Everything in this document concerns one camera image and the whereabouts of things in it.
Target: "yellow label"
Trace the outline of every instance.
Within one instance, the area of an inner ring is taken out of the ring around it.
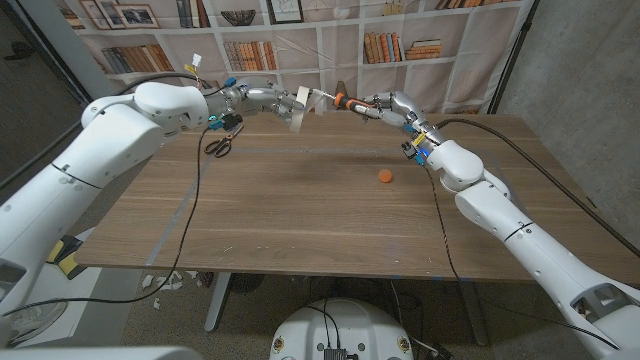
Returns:
[[[424,140],[424,138],[426,138],[427,135],[425,133],[420,133],[420,135],[418,135],[418,137],[413,140],[413,142],[411,143],[413,146],[418,146],[420,145],[420,143],[422,142],[422,140]]]

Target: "white robot body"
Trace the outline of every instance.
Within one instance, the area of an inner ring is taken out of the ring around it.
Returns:
[[[309,306],[325,310],[336,321],[340,347],[359,360],[411,360],[413,352],[407,332],[389,314],[363,301],[336,298]],[[336,328],[321,311],[303,307],[285,320],[271,343],[271,360],[325,359],[327,329],[331,349],[337,349]]]

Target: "bowl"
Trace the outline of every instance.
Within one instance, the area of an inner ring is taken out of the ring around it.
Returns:
[[[233,26],[249,26],[256,16],[255,10],[221,11],[222,17]]]

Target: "wooden table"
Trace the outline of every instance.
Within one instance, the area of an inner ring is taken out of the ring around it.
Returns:
[[[436,123],[446,115],[431,115]],[[511,138],[586,198],[524,122],[465,116]],[[526,212],[587,265],[640,283],[640,261],[493,135],[450,124],[449,139],[478,153]],[[200,132],[182,134],[149,161],[76,255],[86,266],[170,268],[192,201],[148,261],[195,178]],[[223,134],[210,132],[211,141]],[[300,134],[270,114],[245,119],[233,151],[214,159],[178,266],[216,272],[453,279],[431,185],[400,150],[407,136],[349,113],[309,114]],[[384,184],[377,174],[391,170]],[[437,184],[458,274],[474,281],[530,281],[504,245],[464,218]]]

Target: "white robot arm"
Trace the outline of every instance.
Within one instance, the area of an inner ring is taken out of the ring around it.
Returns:
[[[233,79],[227,85],[203,95],[195,87],[148,82],[133,94],[101,98],[85,109],[84,130],[73,143],[0,207],[0,314],[24,303],[55,241],[100,191],[175,139],[183,126],[205,126],[210,115],[258,111],[288,123],[292,110],[304,107],[266,79]]]
[[[364,101],[342,94],[327,97],[368,118],[405,127],[413,140],[403,144],[409,158],[441,170],[440,182],[456,193],[455,203],[471,222],[498,238],[553,299],[565,319],[622,352],[640,348],[640,291],[591,269],[528,218],[511,201],[508,187],[488,172],[482,160],[427,122],[402,92],[369,96]],[[594,358],[618,356],[606,343],[575,331]]]

